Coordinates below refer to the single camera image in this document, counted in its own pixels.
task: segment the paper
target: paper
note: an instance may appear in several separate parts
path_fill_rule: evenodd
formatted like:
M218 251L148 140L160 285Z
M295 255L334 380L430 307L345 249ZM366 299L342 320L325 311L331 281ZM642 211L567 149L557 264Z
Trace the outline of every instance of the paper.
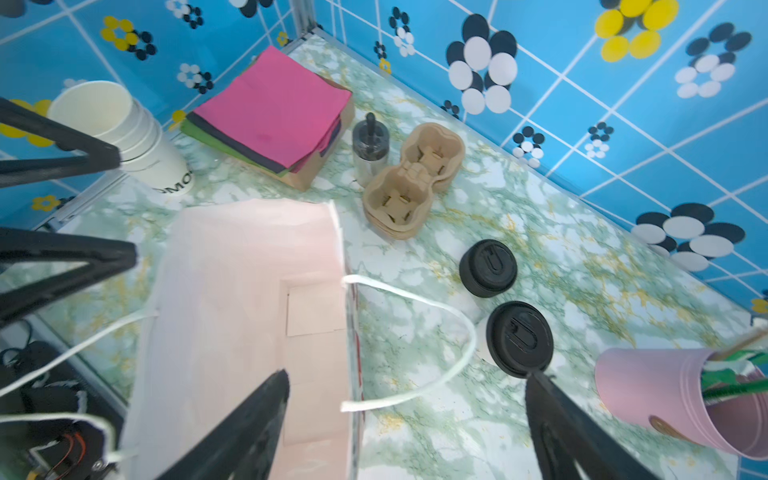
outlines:
M320 146L351 95L270 46L195 113L233 140L290 167Z
M128 480L168 470L283 368L290 397L270 480L346 478L352 423L339 404L351 385L335 215L294 200L179 214L147 301L159 316L141 326L120 445L137 452L121 463ZM296 336L287 335L291 291ZM322 310L307 308L318 302Z

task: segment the cardboard cup holder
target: cardboard cup holder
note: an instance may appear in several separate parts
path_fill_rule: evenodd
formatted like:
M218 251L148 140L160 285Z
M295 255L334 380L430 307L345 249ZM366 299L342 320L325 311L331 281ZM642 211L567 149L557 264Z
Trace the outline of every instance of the cardboard cup holder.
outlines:
M362 194L366 218L397 240L415 236L426 222L435 192L446 190L461 169L462 139L433 123L421 124L400 149L400 165L376 175Z

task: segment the black cable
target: black cable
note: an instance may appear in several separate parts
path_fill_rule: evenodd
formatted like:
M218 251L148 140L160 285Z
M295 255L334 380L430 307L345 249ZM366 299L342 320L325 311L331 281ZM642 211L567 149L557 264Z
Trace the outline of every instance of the black cable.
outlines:
M74 447L74 438L72 438L72 435L69 435L68 433L65 433L63 435L67 440L69 440L69 449L67 450L67 453L64 454L63 457L61 457L61 460L58 461L58 463L51 467L50 470L48 470L45 475L42 476L42 478L48 478L48 476L59 466L61 465L64 460L67 459L70 453L72 453L72 448Z
M11 348L9 348L9 349L5 349L5 350L2 350L2 351L0 352L0 363L1 363L3 366L8 366L8 363L5 361L5 354L6 354L6 353L8 353L8 352L16 352L16 356L18 356L18 354L21 352L21 350L22 350L22 349L17 349L17 348L15 348L15 347L11 347Z
M80 435L80 432L78 432L78 433L75 433L75 434L74 434L74 437L75 437L75 438L78 440L78 442L80 443L80 458L78 459L78 462L77 462L77 463L74 463L74 464L70 465L70 466L69 466L69 468L67 468L67 471L66 471L66 472L64 472L64 473L62 473L61 475L59 475L58 477L56 477L56 480L61 480L62 478L66 477L67 475L69 475L70 473L72 473L72 470L74 470L75 468L77 468L77 467L78 467L78 466L79 466L79 465L82 463L82 461L83 461L83 457L85 457L85 451L86 451L86 447L85 447L85 439L83 439L82 435Z
M22 322L27 324L27 328L29 329L29 333L27 334L27 341L24 343L24 348L27 348L30 343L32 343L32 333L34 330L32 329L32 324L27 319L22 319Z
M20 348L20 349L15 348L15 347L11 347L9 349L5 349L5 350L0 351L0 365L8 366L8 362L5 361L5 354L6 353L8 353L8 352L16 352L16 356L18 356L18 354L21 353L21 351L23 349L27 348L29 346L29 344L32 343L32 335L34 333L34 329L32 329L32 324L27 319L22 319L21 321L23 323L27 324L27 330L28 330L27 341L24 342L24 346L22 348ZM10 359L9 362L12 362L13 360L15 360L16 356L13 357L12 359Z

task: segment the stack of paper cups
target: stack of paper cups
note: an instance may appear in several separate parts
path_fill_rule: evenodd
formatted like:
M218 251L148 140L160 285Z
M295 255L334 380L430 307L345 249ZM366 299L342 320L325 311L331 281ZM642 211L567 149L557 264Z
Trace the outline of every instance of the stack of paper cups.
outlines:
M194 175L149 111L119 84L88 81L63 91L48 118L120 149L121 170L156 191L181 195Z

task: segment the white rope handle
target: white rope handle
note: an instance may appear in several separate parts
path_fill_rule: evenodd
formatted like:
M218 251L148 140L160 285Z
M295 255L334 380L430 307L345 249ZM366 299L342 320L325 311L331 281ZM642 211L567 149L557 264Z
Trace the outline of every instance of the white rope handle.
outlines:
M13 392L18 387L24 385L25 383L31 382L32 380L38 378L43 373L46 373L47 371L53 369L57 365L64 363L68 358L77 355L82 350L85 350L86 348L98 342L99 340L106 337L107 335L114 332L115 330L121 329L130 323L137 322L138 320L143 320L150 316L156 316L156 315L157 314L154 312L149 313L145 310L137 310L136 312L133 312L129 315L124 316L123 318L119 319L115 323L112 323L110 326L103 329L99 333L96 333L91 338L85 340L84 342L80 343L77 346L73 346L66 352L62 353L60 356L56 357L56 359L52 360L48 365L43 366L37 370L34 370L24 375L20 379L16 380L15 382L11 383L10 385L3 387L2 389L0 389L0 397L8 395L10 392Z
M382 409L384 407L398 405L399 403L407 402L416 397L426 395L427 393L430 393L432 390L436 389L440 385L443 385L444 383L448 382L450 379L458 375L464 369L464 367L466 367L469 364L470 360L472 359L472 355L474 355L475 349L477 348L478 339L477 339L477 334L475 333L475 325L464 313L462 313L461 310L458 310L444 303L426 299L423 296L419 296L414 293L406 292L405 290L395 288L394 286L390 286L384 282L379 282L378 280L368 278L367 276L347 275L342 278L342 281L344 283L361 283L363 285L372 286L373 288L387 290L389 292L394 293L395 295L404 296L405 298L410 298L411 300L416 300L417 302L426 303L427 305L431 305L431 306L436 306L439 309L443 309L457 316L464 323L464 326L467 327L467 331L469 332L469 342L467 344L467 348L464 350L464 353L462 354L462 357L458 359L458 362L456 362L454 366L448 369L448 371L443 373L442 376L440 376L440 378L438 378L434 382L428 383L427 385L424 385L417 389L409 390L408 392L399 393L393 396L388 396L383 399L364 400L362 402L342 402L341 403L342 412L361 412L363 410Z
M8 395L10 392L13 392L20 386L23 386L26 383L31 382L32 380L36 379L40 375L53 369L57 365L62 364L70 357L77 355L82 350L93 345L94 343L106 337L107 335L114 332L115 330L121 329L126 325L130 325L133 322L137 322L139 320L143 320L145 318L149 318L151 316L156 316L156 315L157 315L156 312L138 310L136 312L133 312L129 315L124 316L123 318L119 319L117 322L112 323L110 326L103 329L99 333L96 333L95 335L85 340L84 342L79 343L78 345L73 346L66 352L62 353L60 356L52 360L48 365L43 366L33 372L30 372L24 375L23 377L21 377L20 379L16 380L15 382L11 383L10 385L4 387L3 389L0 389L0 397L4 395ZM61 420L61 419L70 419L76 422L88 422L91 425L93 425L96 429L101 430L101 432L104 434L104 453L101 459L104 461L106 465L119 462L120 460L122 460L122 458L125 457L125 455L115 451L115 448L117 445L115 443L114 427L112 426L112 424L107 420L101 417L98 417L96 415L88 415L84 413L73 413L73 412L0 415L0 423L42 422L45 420Z

